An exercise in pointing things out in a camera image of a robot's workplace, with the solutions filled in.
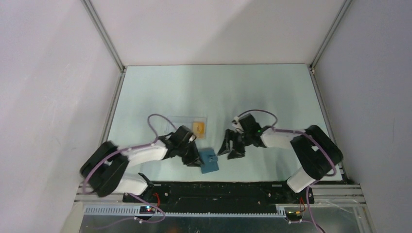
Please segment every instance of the white wall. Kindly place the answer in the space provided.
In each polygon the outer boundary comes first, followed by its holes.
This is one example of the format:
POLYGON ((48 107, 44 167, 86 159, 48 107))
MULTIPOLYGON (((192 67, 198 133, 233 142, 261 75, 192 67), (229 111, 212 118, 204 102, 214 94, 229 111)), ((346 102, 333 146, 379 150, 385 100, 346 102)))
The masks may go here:
POLYGON ((0 232, 59 232, 119 71, 79 0, 0 2, 0 232))
POLYGON ((311 63, 343 0, 93 0, 125 65, 311 63))
POLYGON ((379 233, 411 232, 412 1, 354 1, 315 75, 379 233))

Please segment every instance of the metal frame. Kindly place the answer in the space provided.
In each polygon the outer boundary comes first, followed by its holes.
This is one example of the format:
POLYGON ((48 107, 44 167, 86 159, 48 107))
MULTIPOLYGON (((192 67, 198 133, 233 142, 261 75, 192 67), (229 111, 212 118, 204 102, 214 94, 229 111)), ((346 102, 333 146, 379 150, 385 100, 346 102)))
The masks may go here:
POLYGON ((322 57, 323 52, 325 51, 325 48, 329 44, 330 39, 332 38, 333 34, 336 32, 336 29, 338 28, 339 24, 341 23, 341 20, 343 16, 346 14, 347 10, 350 7, 350 4, 352 3, 352 0, 345 0, 339 9, 338 14, 336 15, 335 19, 333 20, 332 25, 330 26, 329 30, 326 33, 325 38, 322 41, 321 46, 319 47, 318 51, 316 52, 316 55, 310 64, 310 67, 315 67, 318 64, 319 59, 322 57))
MULTIPOLYGON (((82 3, 87 10, 87 12, 90 15, 91 20, 93 21, 94 25, 96 26, 97 31, 99 32, 104 44, 106 45, 110 55, 114 59, 117 67, 121 71, 121 74, 119 76, 119 81, 117 83, 117 87, 115 90, 115 93, 113 95, 113 99, 110 103, 110 111, 108 113, 106 123, 104 126, 104 130, 101 136, 101 143, 106 141, 108 139, 108 135, 110 132, 110 127, 112 125, 113 117, 115 114, 115 110, 119 101, 119 96, 121 92, 121 87, 125 78, 125 73, 126 73, 126 67, 122 63, 115 46, 113 42, 111 41, 106 29, 104 28, 101 19, 99 18, 91 0, 82 0, 82 3)), ((330 138, 332 139, 333 142, 336 142, 335 136, 332 131, 332 126, 329 121, 327 109, 325 106, 325 103, 323 101, 322 95, 320 88, 318 86, 318 83, 316 81, 315 75, 314 75, 314 70, 313 68, 317 65, 319 59, 321 58, 323 52, 325 51, 325 48, 327 47, 328 43, 330 42, 330 39, 332 38, 333 34, 336 32, 337 27, 339 26, 343 16, 349 9, 349 6, 351 5, 352 0, 345 0, 344 3, 342 4, 338 14, 336 15, 330 29, 328 30, 320 48, 318 49, 312 63, 308 65, 310 77, 312 79, 313 87, 316 92, 316 96, 322 111, 322 115, 324 117, 325 123, 326 123, 326 128, 329 133, 330 138)), ((341 173, 344 174, 344 168, 343 166, 340 166, 341 168, 341 173)), ((91 191, 91 188, 88 186, 86 187, 87 191, 91 191)), ((361 233, 374 233, 376 230, 373 227, 373 224, 371 222, 371 217, 370 213, 367 209, 366 206, 366 201, 363 196, 362 190, 360 185, 358 184, 317 184, 313 188, 313 196, 315 199, 315 203, 312 204, 311 206, 313 207, 338 207, 338 208, 344 208, 344 207, 352 207, 353 208, 353 213, 356 216, 358 227, 361 233)), ((140 204, 136 203, 123 203, 122 202, 123 195, 122 194, 111 194, 107 197, 104 198, 99 198, 96 195, 83 195, 82 194, 82 184, 79 185, 79 188, 77 190, 77 195, 75 197, 74 202, 83 202, 85 205, 85 214, 86 215, 130 215, 130 213, 134 213, 136 206, 140 206, 140 204)), ((285 208, 295 208, 298 207, 298 204, 279 204, 277 205, 279 207, 281 216, 282 213, 284 213, 285 208)), ((168 213, 170 216, 206 216, 206 215, 196 215, 192 213, 168 213)), ((207 216, 216 216, 216 217, 222 217, 226 215, 222 214, 207 214, 207 216)), ((241 215, 244 217, 263 217, 261 215, 241 215)))
MULTIPOLYGON (((322 115, 324 117, 327 131, 331 137, 331 139, 335 142, 335 137, 333 136, 332 127, 328 118, 327 110, 325 107, 325 103, 322 99, 322 95, 316 81, 315 76, 312 73, 310 67, 308 67, 308 72, 312 79, 313 87, 316 92, 316 96, 318 102, 320 104, 320 108, 322 111, 322 115)), ((121 92, 121 86, 123 84, 125 78, 125 71, 119 77, 119 82, 113 96, 111 102, 111 109, 109 111, 106 124, 104 126, 104 131, 102 134, 102 142, 106 141, 110 132, 110 126, 113 121, 113 117, 115 114, 116 106, 119 101, 119 95, 121 92)), ((313 188, 313 197, 315 200, 314 204, 311 204, 312 207, 315 208, 327 208, 327 207, 335 207, 335 208, 346 208, 352 207, 354 209, 355 217, 357 218, 358 227, 361 233, 374 233, 376 232, 373 224, 370 219, 370 214, 367 209, 366 201, 363 196, 361 186, 359 184, 317 184, 313 188)), ((86 191, 90 192, 91 187, 87 186, 86 191)), ((82 194, 82 184, 79 185, 77 190, 77 195, 75 197, 74 202, 83 202, 83 204, 87 208, 109 208, 109 209, 130 209, 135 208, 136 206, 141 206, 138 203, 123 203, 123 194, 111 194, 104 198, 99 198, 97 195, 84 195, 82 194)), ((279 208, 296 208, 298 204, 277 204, 279 208)), ((85 212, 86 215, 102 215, 98 212, 85 212)), ((197 215, 193 213, 167 213, 167 216, 175 216, 175 217, 188 217, 188 216, 199 216, 202 217, 204 215, 197 215)), ((226 215, 222 214, 208 214, 208 217, 223 217, 226 215)), ((241 217, 265 217, 266 215, 256 215, 256 214, 242 214, 241 217)))
POLYGON ((115 46, 113 45, 112 40, 109 37, 109 34, 107 33, 106 29, 103 26, 102 21, 100 20, 99 15, 96 12, 96 9, 94 8, 91 0, 82 0, 83 5, 85 6, 85 9, 90 15, 91 20, 93 21, 94 26, 96 26, 97 31, 99 32, 100 36, 102 37, 102 40, 104 44, 107 47, 107 50, 109 51, 110 55, 112 56, 113 60, 115 60, 115 63, 119 70, 121 72, 124 71, 124 65, 121 62, 121 59, 119 57, 119 54, 116 51, 115 46))

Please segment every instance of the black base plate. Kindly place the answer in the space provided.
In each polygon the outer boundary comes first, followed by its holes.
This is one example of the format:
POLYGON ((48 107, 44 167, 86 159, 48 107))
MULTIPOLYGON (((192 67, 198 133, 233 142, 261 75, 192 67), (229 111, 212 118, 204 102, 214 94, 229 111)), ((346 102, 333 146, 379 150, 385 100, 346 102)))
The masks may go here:
MULTIPOLYGON (((178 213, 276 213, 276 204, 306 202, 305 190, 294 193, 285 182, 153 182, 153 193, 160 197, 165 212, 178 213)), ((157 203, 155 196, 150 203, 157 203)), ((139 201, 123 195, 123 202, 139 201)))

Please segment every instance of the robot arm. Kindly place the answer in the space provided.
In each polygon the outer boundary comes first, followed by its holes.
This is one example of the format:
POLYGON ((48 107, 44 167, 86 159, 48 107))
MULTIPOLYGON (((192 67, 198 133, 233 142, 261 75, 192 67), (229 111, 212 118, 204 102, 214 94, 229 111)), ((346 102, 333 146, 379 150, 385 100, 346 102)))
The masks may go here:
POLYGON ((241 158, 245 156, 245 147, 249 145, 293 149, 302 165, 287 180, 288 186, 295 193, 302 191, 315 180, 322 179, 332 169, 330 162, 307 137, 311 137, 323 148, 334 165, 343 159, 338 147, 316 125, 311 125, 304 131, 261 127, 251 114, 236 117, 232 123, 235 130, 226 130, 218 155, 229 153, 228 159, 241 158))
POLYGON ((92 169, 101 163, 108 155, 113 155, 105 161, 88 180, 94 192, 99 197, 111 193, 134 193, 142 195, 149 193, 153 184, 143 174, 125 173, 129 167, 148 161, 159 161, 179 156, 187 166, 200 166, 203 161, 195 144, 196 136, 186 126, 180 126, 176 132, 160 136, 158 140, 146 147, 118 150, 112 142, 100 145, 96 152, 80 169, 84 178, 90 176, 92 169))

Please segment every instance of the blue block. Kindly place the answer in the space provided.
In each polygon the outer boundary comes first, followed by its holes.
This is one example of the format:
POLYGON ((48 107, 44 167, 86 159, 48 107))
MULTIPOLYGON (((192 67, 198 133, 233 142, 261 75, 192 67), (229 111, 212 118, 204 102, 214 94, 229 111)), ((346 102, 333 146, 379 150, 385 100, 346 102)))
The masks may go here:
POLYGON ((218 157, 213 149, 204 149, 199 151, 200 158, 205 164, 200 165, 202 174, 219 170, 218 157))

